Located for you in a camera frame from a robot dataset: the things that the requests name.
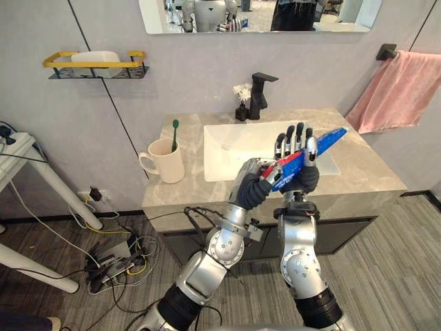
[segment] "white table leg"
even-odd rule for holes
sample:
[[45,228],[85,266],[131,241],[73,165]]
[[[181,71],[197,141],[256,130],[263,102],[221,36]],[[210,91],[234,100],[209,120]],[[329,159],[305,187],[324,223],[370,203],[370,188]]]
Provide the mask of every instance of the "white table leg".
[[[51,277],[62,277],[59,273],[41,265],[17,252],[11,250],[0,244],[0,263],[8,266],[9,268],[22,268],[41,272]],[[36,274],[28,271],[19,271],[22,274],[26,274],[29,277],[38,279],[46,284],[59,288],[60,290],[66,291],[67,293],[74,293],[78,290],[79,284],[71,279],[51,279],[40,274]]]
[[[34,148],[26,152],[26,156],[32,159],[43,160],[43,157]],[[60,177],[47,163],[29,161],[29,164],[48,182],[52,188],[61,195],[76,212],[94,229],[100,230],[103,224],[88,210],[83,202],[69,189]]]

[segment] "green toothbrush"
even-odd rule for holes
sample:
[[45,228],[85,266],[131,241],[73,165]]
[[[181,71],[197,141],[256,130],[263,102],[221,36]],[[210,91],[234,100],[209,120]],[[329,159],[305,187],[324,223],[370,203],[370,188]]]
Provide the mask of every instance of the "green toothbrush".
[[179,121],[177,119],[173,120],[173,128],[174,128],[174,133],[173,133],[173,144],[172,144],[172,152],[174,152],[177,147],[178,144],[176,143],[176,129],[179,127]]

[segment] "white sink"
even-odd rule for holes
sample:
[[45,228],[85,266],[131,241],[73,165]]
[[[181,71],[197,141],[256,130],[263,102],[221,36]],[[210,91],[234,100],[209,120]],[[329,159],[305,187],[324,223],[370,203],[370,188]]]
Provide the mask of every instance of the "white sink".
[[[204,126],[204,177],[206,181],[233,181],[240,167],[254,157],[273,158],[279,133],[299,121]],[[328,152],[317,161],[320,175],[340,174]]]

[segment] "pink towel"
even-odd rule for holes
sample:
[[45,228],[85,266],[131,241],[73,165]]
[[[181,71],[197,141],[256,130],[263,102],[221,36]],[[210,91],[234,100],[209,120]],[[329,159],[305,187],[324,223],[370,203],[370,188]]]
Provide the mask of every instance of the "pink towel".
[[441,85],[441,55],[398,51],[346,116],[358,133],[416,126]]

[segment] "yellow cable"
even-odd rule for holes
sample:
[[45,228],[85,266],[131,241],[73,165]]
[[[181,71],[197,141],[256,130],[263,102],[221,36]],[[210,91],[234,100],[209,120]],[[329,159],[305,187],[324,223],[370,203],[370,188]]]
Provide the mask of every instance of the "yellow cable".
[[130,276],[134,276],[134,275],[136,275],[136,274],[140,274],[140,273],[142,273],[145,269],[146,269],[146,267],[147,267],[147,260],[146,259],[144,259],[144,266],[143,266],[143,268],[141,269],[141,270],[139,270],[139,271],[137,271],[137,272],[130,272],[130,270],[129,269],[127,269],[127,274],[129,274]]
[[130,232],[128,232],[128,231],[100,231],[100,230],[95,230],[94,228],[91,228],[87,223],[85,224],[85,226],[89,230],[91,230],[93,232],[96,232],[96,233],[99,233],[99,234],[130,234]]

